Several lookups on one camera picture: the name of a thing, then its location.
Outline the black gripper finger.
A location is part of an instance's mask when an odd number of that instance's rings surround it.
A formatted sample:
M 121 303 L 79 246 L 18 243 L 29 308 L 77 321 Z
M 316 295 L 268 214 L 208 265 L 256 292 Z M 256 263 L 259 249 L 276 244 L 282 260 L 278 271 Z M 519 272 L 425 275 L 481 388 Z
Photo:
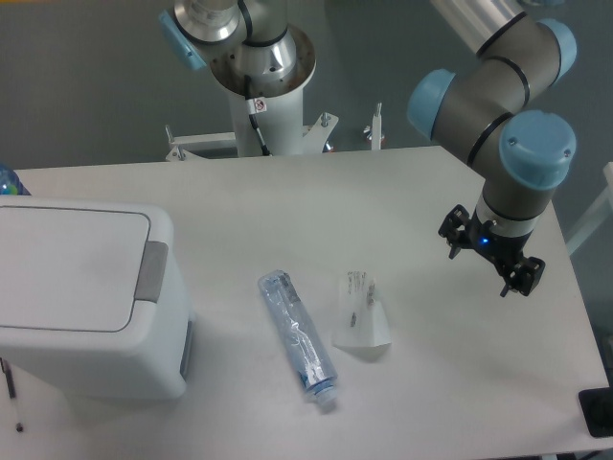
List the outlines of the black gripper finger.
M 528 297 L 540 283 L 545 267 L 545 262 L 536 257 L 523 257 L 513 266 L 503 265 L 500 275 L 504 286 L 500 296 L 506 297 L 509 292 L 515 292 Z
M 472 248 L 472 241 L 469 235 L 470 228 L 470 213 L 461 204 L 456 205 L 445 216 L 438 234 L 446 240 L 449 246 L 449 259 L 454 259 L 464 249 Z

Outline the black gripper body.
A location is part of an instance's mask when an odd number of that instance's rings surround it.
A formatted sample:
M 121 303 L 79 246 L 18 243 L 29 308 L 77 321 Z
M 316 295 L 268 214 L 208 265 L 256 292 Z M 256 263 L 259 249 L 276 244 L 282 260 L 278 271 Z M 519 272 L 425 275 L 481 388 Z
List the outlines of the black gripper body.
M 532 220 L 512 220 L 477 206 L 469 225 L 473 249 L 491 262 L 501 277 L 512 277 L 523 261 L 523 248 L 533 232 Z

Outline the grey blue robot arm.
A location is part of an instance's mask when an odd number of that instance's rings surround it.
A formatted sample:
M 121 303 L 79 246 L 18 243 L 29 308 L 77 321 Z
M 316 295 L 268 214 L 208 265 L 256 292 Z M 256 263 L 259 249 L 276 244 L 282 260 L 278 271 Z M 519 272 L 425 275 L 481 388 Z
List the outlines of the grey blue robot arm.
M 524 246 L 565 179 L 576 135 L 530 101 L 573 66 L 577 42 L 553 19 L 530 19 L 515 1 L 438 1 L 435 8 L 478 58 L 459 77 L 438 69 L 413 90 L 407 117 L 485 181 L 473 211 L 453 208 L 439 233 L 452 254 L 488 260 L 505 291 L 529 295 L 545 264 Z M 310 39 L 284 1 L 177 1 L 159 14 L 184 65 L 209 69 L 229 97 L 240 156 L 316 154 L 303 126 L 303 90 L 315 70 Z

